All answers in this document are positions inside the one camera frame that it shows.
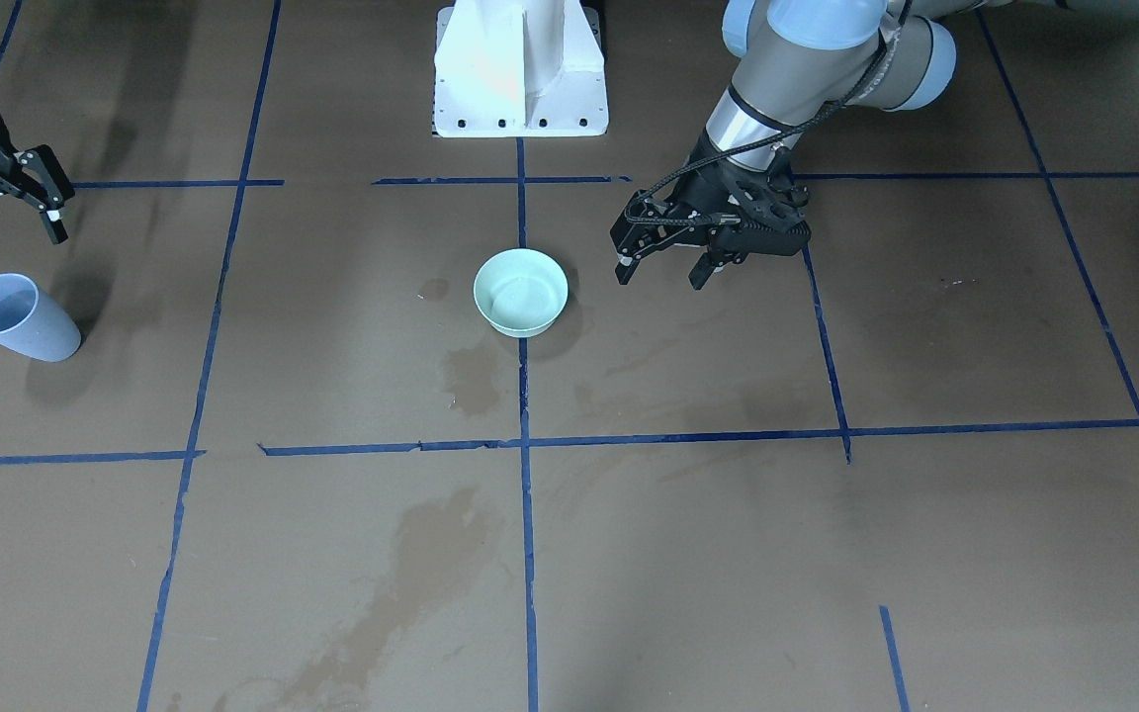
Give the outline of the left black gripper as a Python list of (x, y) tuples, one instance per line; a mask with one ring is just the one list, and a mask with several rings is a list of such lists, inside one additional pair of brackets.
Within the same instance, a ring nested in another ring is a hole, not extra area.
[[(741, 255), (792, 256), (808, 246), (809, 191), (792, 180), (790, 149), (779, 144), (778, 149), (768, 147), (763, 153), (768, 161), (763, 171), (746, 170), (732, 159), (716, 161), (679, 177), (673, 203), (629, 200), (611, 226), (618, 284), (633, 278), (644, 257), (677, 246), (706, 246), (688, 275), (693, 290), (704, 289), (714, 275), (740, 262)], [(713, 235), (708, 226), (693, 224), (702, 215), (740, 221), (718, 226)]]

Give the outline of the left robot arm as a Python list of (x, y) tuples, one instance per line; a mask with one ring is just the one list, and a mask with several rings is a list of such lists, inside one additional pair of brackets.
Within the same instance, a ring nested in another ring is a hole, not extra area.
[(699, 249), (693, 289), (751, 255), (808, 247), (809, 194), (790, 175), (801, 136), (849, 107), (916, 111), (943, 95), (957, 46), (943, 22), (981, 1), (732, 1), (738, 60), (682, 167), (638, 191), (611, 228), (620, 284), (645, 257)]

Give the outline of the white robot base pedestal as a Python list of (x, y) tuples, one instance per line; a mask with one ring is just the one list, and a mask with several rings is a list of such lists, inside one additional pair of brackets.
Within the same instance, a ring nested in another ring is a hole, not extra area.
[(603, 136), (611, 122), (598, 1), (454, 1), (437, 13), (433, 131)]

